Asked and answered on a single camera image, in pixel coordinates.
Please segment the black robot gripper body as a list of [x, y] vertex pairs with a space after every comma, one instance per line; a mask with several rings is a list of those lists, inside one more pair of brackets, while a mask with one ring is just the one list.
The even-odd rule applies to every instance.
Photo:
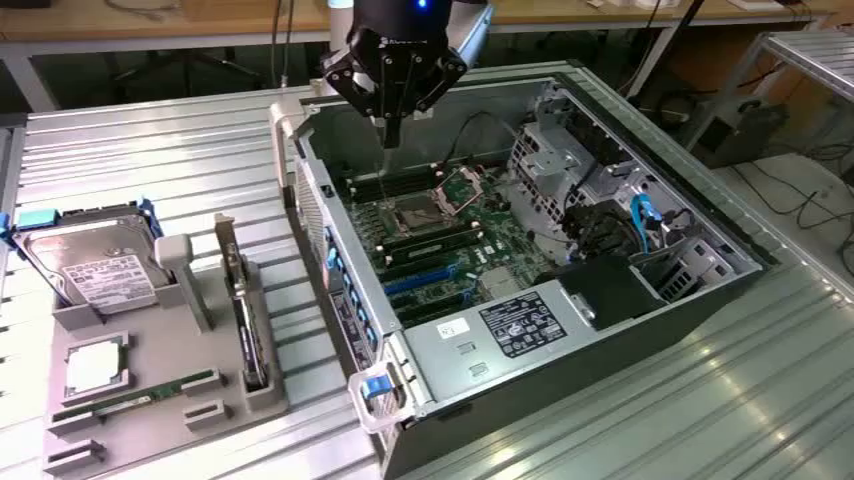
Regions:
[[377, 0], [353, 3], [348, 53], [380, 88], [381, 111], [396, 111], [408, 61], [424, 55], [427, 64], [449, 47], [449, 1]]

